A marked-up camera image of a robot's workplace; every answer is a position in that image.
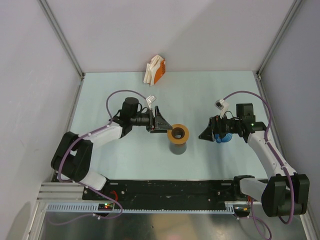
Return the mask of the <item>blue glass dripper cone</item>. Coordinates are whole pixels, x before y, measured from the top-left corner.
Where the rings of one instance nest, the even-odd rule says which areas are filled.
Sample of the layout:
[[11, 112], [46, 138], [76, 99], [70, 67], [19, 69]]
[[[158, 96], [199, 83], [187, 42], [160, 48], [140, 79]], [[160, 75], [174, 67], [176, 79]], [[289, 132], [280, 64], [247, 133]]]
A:
[[227, 133], [224, 137], [221, 137], [221, 143], [227, 143], [229, 141], [232, 140], [232, 137], [233, 137], [233, 134], [232, 133]]

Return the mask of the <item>glass beaker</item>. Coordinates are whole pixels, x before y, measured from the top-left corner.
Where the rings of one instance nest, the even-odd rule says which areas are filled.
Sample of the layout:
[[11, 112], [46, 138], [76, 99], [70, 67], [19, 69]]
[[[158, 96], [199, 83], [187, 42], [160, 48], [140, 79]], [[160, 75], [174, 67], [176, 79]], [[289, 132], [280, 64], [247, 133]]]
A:
[[169, 149], [175, 155], [182, 155], [187, 150], [187, 143], [174, 144], [171, 142], [169, 144]]

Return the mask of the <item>white paper coffee filters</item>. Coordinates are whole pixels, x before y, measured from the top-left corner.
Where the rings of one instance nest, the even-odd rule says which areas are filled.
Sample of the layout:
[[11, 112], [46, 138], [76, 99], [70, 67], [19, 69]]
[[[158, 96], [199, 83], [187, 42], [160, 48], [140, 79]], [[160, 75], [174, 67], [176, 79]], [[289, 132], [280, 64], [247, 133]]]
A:
[[158, 64], [159, 65], [159, 62], [161, 62], [164, 58], [161, 57], [160, 55], [155, 55], [150, 63], [148, 63], [146, 65], [146, 70], [145, 70], [145, 75], [144, 75], [144, 79], [143, 79], [143, 82], [145, 84], [149, 84], [150, 86], [153, 86], [153, 81], [154, 81], [154, 75], [155, 75], [155, 72], [156, 72], [156, 65]]

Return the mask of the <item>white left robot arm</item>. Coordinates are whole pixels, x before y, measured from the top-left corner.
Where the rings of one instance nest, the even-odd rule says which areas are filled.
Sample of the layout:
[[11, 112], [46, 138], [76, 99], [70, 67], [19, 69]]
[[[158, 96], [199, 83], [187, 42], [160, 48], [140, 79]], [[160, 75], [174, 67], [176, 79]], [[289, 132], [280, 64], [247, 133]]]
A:
[[134, 126], [145, 127], [149, 133], [166, 133], [173, 127], [163, 118], [159, 107], [138, 109], [141, 104], [134, 97], [127, 97], [122, 107], [111, 123], [93, 130], [83, 137], [71, 131], [65, 133], [51, 160], [51, 167], [64, 177], [93, 188], [93, 193], [99, 199], [107, 199], [111, 194], [108, 179], [91, 168], [91, 158], [94, 150], [125, 137]]

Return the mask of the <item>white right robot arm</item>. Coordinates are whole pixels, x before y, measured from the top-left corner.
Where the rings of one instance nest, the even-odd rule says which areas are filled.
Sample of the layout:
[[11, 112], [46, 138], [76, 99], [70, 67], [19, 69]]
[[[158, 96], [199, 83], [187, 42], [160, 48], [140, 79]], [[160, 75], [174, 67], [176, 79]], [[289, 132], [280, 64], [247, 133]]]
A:
[[228, 118], [229, 104], [223, 99], [215, 106], [220, 114], [209, 119], [208, 126], [199, 135], [200, 140], [222, 142], [228, 134], [237, 134], [255, 152], [268, 181], [266, 183], [251, 175], [234, 177], [232, 197], [238, 201], [249, 196], [262, 204], [268, 217], [303, 215], [307, 211], [310, 181], [299, 174], [281, 155], [267, 134], [263, 122], [256, 121], [252, 103], [238, 103], [236, 116]]

